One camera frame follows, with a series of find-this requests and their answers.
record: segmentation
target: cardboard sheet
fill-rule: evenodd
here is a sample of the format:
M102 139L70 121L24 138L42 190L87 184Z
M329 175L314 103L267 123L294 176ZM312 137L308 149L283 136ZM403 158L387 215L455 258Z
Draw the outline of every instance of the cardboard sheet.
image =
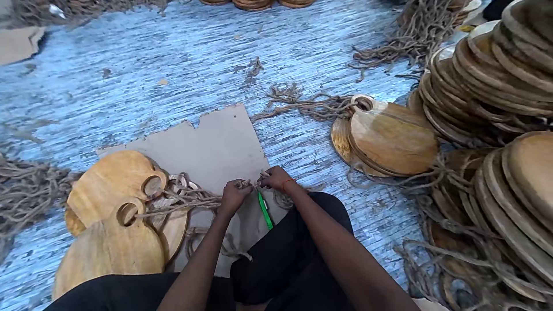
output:
M194 183L219 195L228 181L237 178L256 181L259 173L269 168L244 105L206 114L200 117L198 128L183 122L144 139L96 152L103 157L125 149L142 152L169 174L187 172ZM272 190L261 191L273 220L280 221L286 211L276 206ZM247 251L268 232L256 195L254 192L246 199L227 230L242 251ZM194 210L188 226L209 227L211 218L209 211ZM220 255L215 275L228 277L230 264L235 259ZM180 272L186 263L181 249L168 271Z
M45 27L0 30L0 65L27 59L38 52Z

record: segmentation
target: floor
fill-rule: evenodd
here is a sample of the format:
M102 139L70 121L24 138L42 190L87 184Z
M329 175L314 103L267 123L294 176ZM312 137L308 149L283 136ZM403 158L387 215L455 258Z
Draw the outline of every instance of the floor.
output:
M237 102L253 115L265 107L270 86L291 82L306 96L324 91L404 99L413 81L394 75L409 72L406 62L389 74L368 71L360 83L359 72L346 66L352 46L383 42L399 12L390 0L317 0L304 9L275 5L262 12L193 0L170 3L164 17L137 8L72 30L50 27L40 54L0 68L0 151L85 170L98 160L95 148L184 120L197 125L203 113ZM248 66L256 56L264 70L251 78ZM167 85L158 83L162 79ZM254 128L271 165L304 185L325 183L325 191L344 202L356 238L405 288L392 247L421 239L414 202L385 186L352 187L348 167L332 149L330 125L291 112ZM49 304L54 273L73 240L62 214L54 209L16 237L0 266L1 310Z

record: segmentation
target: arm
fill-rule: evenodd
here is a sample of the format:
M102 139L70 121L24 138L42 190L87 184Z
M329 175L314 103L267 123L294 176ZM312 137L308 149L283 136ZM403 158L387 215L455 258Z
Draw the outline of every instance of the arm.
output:
M267 170L260 180L287 193L307 225L311 237L356 310L419 311L409 295L392 279L367 249L316 204L281 167Z
M236 180L227 183L217 216L192 259L163 297L158 311L204 311L206 309L215 265L217 265L228 224L244 202L246 195L253 190L251 186L240 190L234 185L235 182Z

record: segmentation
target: red thread bracelet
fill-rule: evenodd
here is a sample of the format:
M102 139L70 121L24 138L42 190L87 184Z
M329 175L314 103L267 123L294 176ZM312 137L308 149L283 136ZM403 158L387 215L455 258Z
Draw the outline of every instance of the red thread bracelet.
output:
M290 178L290 179L287 179L287 180L285 180L285 181L282 182L282 191L286 192L286 191L284 190L284 184L285 184L286 182L291 181L291 180L294 180L294 178Z

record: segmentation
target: person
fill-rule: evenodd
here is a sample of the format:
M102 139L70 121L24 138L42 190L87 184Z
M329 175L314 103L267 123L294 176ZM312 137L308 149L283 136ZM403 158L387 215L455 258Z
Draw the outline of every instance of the person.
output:
M288 194L293 208L231 267L214 277L232 216L252 192L228 182L221 207L180 273L103 276L52 302L55 310L401 310L419 311L405 291L353 236L343 204L307 193L281 167L267 170L262 187Z

